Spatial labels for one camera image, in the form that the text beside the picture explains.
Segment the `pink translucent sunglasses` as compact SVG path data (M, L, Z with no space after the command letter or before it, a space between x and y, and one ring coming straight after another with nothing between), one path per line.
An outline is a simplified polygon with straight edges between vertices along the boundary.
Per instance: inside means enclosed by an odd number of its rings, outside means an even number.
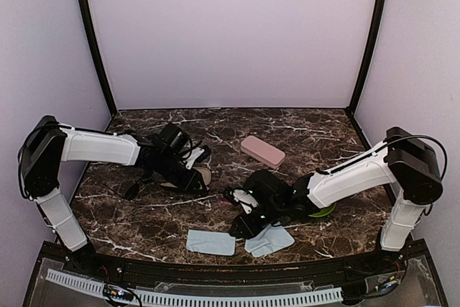
M216 194L216 202L220 206L234 206L233 203L228 201L222 194Z

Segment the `black glasses case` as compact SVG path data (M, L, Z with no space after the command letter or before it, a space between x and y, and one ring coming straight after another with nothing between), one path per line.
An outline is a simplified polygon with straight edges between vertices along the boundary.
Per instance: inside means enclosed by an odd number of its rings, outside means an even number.
M195 167L195 170L201 174L204 184L208 186L211 183L212 172L206 167Z

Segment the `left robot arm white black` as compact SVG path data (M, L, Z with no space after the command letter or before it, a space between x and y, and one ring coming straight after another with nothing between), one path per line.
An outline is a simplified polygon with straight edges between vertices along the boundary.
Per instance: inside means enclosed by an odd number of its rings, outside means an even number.
M196 165L210 155L209 146L193 142L173 123L143 136L132 130L115 133L74 127L54 116L44 116L18 151L19 190L22 198L36 203L61 244L74 254L74 265L86 275L96 275L101 270L101 258L93 253L88 235L62 192L60 179L66 172L62 166L99 162L140 169L141 177L124 194L130 201L155 175L180 193L207 193L210 172Z

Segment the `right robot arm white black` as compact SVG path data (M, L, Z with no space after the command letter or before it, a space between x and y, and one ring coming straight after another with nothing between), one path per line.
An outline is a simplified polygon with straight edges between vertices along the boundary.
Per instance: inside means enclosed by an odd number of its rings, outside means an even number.
M268 170L257 170L242 187L224 191L227 201L244 209L232 221L229 233L253 239L270 224L305 219L342 199L396 184L399 192L380 232L379 248L367 257L367 268L381 274L393 264L394 252L404 247L423 212L443 193L446 168L438 166L432 143L439 141L392 127L366 152L335 167L301 176L292 185Z

